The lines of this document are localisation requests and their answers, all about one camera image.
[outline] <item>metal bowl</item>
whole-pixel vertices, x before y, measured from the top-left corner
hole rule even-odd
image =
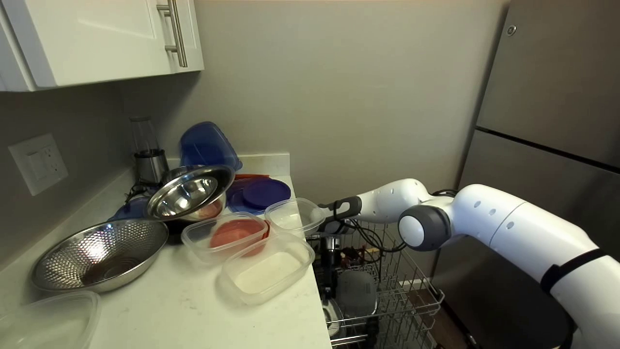
[[[180,170],[149,199],[149,213],[163,221],[180,219],[219,197],[233,184],[229,166]]]
[[[35,265],[33,283],[47,292],[107,292],[145,273],[167,238],[167,226],[157,219],[93,224],[45,252]]]
[[[196,211],[178,217],[180,221],[204,221],[215,219],[227,207],[227,193],[217,195],[206,205],[200,205]]]

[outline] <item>electrical outlet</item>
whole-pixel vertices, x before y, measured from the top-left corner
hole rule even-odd
[[[31,195],[54,186],[68,176],[62,155],[51,133],[8,147]]]

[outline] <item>refrigerator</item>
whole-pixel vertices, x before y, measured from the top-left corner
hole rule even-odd
[[[457,186],[488,184],[620,248],[620,1],[514,0],[498,33]],[[572,319],[473,238],[438,252],[434,283],[481,347],[570,347]]]

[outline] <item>robotic arm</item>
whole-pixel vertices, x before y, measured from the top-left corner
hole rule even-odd
[[[490,186],[473,184],[448,197],[430,195],[413,178],[337,205],[341,217],[397,221],[401,238],[415,250],[434,250],[450,236],[469,234],[531,275],[566,308],[578,323],[574,345],[620,343],[620,263],[578,224]]]

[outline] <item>food container lid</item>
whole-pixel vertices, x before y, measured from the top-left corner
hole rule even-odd
[[[289,199],[291,188],[275,178],[237,180],[227,192],[233,211],[264,213],[266,207]]]
[[[235,252],[269,236],[269,224],[244,213],[227,213],[215,219],[198,221],[188,224],[180,240],[190,248],[196,261],[217,265]]]
[[[314,259],[304,238],[271,234],[231,255],[217,277],[223,294],[240,304],[262,304],[295,285]]]
[[[0,347],[83,349],[99,318],[99,296],[89,290],[21,306],[0,318]]]
[[[229,137],[213,122],[200,122],[186,129],[180,137],[180,164],[184,166],[231,166],[242,168]]]

